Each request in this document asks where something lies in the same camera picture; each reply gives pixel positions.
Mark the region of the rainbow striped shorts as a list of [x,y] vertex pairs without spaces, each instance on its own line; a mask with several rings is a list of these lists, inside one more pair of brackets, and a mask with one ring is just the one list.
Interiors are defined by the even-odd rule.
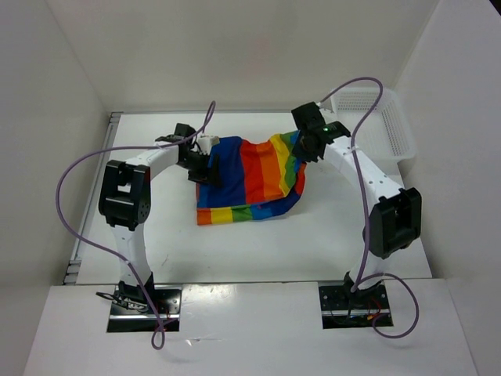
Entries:
[[218,162],[222,185],[196,185],[196,224],[258,221],[287,213],[305,188],[307,164],[292,154],[297,137],[295,131],[263,143],[221,138],[211,149],[209,165]]

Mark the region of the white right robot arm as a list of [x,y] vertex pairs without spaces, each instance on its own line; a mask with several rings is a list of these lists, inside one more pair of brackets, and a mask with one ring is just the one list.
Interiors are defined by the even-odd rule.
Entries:
[[326,122],[316,103],[301,105],[291,114],[298,130],[293,155],[305,162],[328,162],[360,191],[364,248],[345,276],[343,290],[344,301],[360,308],[370,300],[370,288],[383,278],[391,255],[420,237],[422,196],[387,176],[355,144],[355,133],[339,121]]

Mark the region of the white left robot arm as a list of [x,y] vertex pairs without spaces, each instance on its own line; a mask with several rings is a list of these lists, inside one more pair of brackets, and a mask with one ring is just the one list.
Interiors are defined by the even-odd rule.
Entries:
[[146,257],[144,223],[151,211],[151,182],[167,168],[178,165],[189,180],[220,187],[218,158],[211,156],[217,136],[200,135],[189,125],[178,123],[172,135],[156,139],[156,146],[126,161],[106,163],[99,213],[110,226],[120,255],[121,277],[117,298],[128,299],[139,313],[156,304],[153,271]]

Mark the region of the white plastic basket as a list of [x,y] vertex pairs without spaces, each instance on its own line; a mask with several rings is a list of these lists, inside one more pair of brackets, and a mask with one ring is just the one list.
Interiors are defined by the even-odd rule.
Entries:
[[377,103],[363,122],[355,144],[375,161],[400,162],[416,156],[416,144],[398,96],[390,89],[347,87],[330,97],[330,108],[350,131]]

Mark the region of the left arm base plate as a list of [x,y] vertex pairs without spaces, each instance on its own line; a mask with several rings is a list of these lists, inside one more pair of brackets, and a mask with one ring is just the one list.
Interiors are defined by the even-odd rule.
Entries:
[[[118,298],[118,287],[113,294],[96,293],[111,302],[107,333],[153,332],[159,327],[156,315],[147,303]],[[182,303],[181,285],[157,284],[152,297],[153,303],[166,332],[178,332]]]

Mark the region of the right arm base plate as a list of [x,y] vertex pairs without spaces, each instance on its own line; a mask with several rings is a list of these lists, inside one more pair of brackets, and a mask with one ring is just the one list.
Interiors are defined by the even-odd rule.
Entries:
[[377,285],[367,296],[349,298],[343,284],[319,284],[319,304],[324,330],[392,327],[386,287]]

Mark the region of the aluminium table edge rail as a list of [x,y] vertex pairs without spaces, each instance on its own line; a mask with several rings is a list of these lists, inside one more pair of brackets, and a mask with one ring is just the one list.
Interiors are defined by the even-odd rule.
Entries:
[[70,225],[69,220],[63,215],[63,211],[58,212],[60,218],[65,218],[67,221],[67,226],[64,224],[65,228],[69,231],[70,235],[74,237],[72,253],[69,258],[67,267],[65,269],[65,275],[63,278],[62,285],[74,286],[77,284],[77,277],[81,269],[81,261],[84,252],[81,250],[82,245],[86,243],[82,240],[88,236],[88,229],[92,222],[93,213],[97,208],[97,186],[101,179],[101,174],[103,170],[103,161],[109,156],[109,151],[105,149],[110,149],[112,147],[117,126],[120,122],[123,112],[117,111],[112,112],[109,116],[108,122],[106,124],[106,133],[103,141],[99,145],[97,150],[92,151],[92,156],[84,158],[82,160],[78,159],[78,164],[72,165],[72,169],[67,171],[67,174],[60,180],[60,193],[67,188],[66,181],[69,179],[71,174],[75,174],[75,171],[80,171],[83,169],[82,165],[91,167],[91,177],[90,183],[86,185],[86,195],[85,195],[85,205],[83,206],[83,212],[80,215],[80,220],[78,226]]

